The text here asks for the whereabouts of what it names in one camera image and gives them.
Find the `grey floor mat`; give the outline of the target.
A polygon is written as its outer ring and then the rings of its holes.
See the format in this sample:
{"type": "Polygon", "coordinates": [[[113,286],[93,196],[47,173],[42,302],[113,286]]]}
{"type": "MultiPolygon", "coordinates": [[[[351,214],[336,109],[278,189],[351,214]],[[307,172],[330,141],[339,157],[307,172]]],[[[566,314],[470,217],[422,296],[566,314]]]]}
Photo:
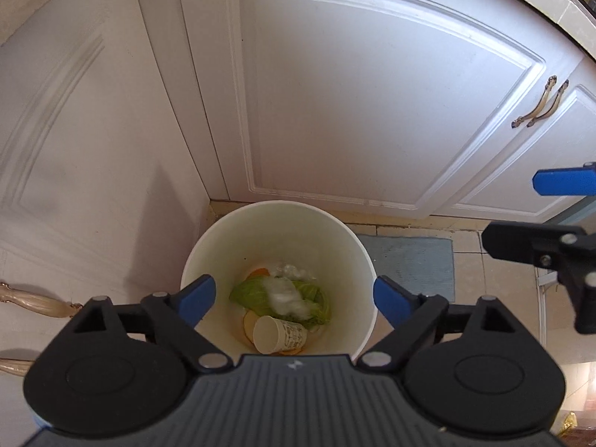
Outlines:
{"type": "Polygon", "coordinates": [[[454,302],[453,241],[438,237],[359,235],[378,276],[389,276],[412,294],[454,302]]]}

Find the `printed white paper cup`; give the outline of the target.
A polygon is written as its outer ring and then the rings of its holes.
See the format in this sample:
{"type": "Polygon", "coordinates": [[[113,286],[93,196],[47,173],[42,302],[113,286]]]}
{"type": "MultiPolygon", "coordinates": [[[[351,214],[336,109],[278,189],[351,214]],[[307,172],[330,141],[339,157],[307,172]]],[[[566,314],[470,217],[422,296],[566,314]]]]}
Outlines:
{"type": "Polygon", "coordinates": [[[301,349],[308,331],[299,323],[263,316],[253,330],[254,346],[261,354],[273,354],[301,349]]]}

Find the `plastic wrap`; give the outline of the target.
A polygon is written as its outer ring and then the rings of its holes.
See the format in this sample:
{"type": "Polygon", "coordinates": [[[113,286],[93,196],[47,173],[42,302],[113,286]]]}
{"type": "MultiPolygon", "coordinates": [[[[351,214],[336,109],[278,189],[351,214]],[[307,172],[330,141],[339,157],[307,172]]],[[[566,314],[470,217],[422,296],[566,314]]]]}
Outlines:
{"type": "Polygon", "coordinates": [[[298,322],[313,320],[322,311],[321,291],[311,273],[292,264],[279,265],[263,279],[272,311],[298,322]]]}

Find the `white trash bin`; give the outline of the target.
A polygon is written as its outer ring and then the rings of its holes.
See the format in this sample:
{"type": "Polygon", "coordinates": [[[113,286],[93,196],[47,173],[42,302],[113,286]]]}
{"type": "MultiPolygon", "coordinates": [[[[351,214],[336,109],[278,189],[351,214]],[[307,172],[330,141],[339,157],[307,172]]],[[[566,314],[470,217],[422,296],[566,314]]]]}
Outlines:
{"type": "Polygon", "coordinates": [[[254,352],[244,333],[244,307],[229,295],[252,272],[287,272],[319,286],[330,303],[330,321],[310,333],[305,355],[347,354],[365,349],[377,320],[373,262],[356,234],[332,215],[288,201],[247,205],[214,223],[187,258],[182,286],[212,276],[215,302],[196,331],[233,360],[254,352]]]}

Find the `white corner cabinet door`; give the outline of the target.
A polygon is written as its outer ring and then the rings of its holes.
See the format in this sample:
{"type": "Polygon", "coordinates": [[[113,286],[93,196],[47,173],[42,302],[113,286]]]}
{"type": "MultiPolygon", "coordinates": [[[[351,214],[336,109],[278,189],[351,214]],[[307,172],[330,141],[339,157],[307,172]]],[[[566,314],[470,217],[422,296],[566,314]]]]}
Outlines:
{"type": "Polygon", "coordinates": [[[223,188],[181,0],[23,0],[1,23],[2,279],[177,291],[223,188]]]}

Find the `large green cabbage leaf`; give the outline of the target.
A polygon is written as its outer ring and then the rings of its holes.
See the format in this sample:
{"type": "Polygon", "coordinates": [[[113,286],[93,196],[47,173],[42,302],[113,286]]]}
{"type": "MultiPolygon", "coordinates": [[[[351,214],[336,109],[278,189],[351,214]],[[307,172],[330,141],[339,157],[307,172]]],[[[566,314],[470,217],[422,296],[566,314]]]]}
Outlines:
{"type": "Polygon", "coordinates": [[[282,276],[254,276],[236,285],[229,299],[258,316],[295,322],[310,330],[332,318],[332,305],[316,283],[282,276]]]}

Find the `adjacent white cabinet door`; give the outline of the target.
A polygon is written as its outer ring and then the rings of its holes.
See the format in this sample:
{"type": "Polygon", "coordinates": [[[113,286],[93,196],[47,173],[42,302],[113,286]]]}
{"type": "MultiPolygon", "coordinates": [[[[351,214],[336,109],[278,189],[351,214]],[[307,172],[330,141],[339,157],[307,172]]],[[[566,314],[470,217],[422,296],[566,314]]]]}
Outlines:
{"type": "Polygon", "coordinates": [[[532,188],[543,168],[576,168],[595,159],[595,63],[583,58],[545,119],[513,131],[514,138],[437,213],[542,223],[578,197],[544,197],[532,188]]]}

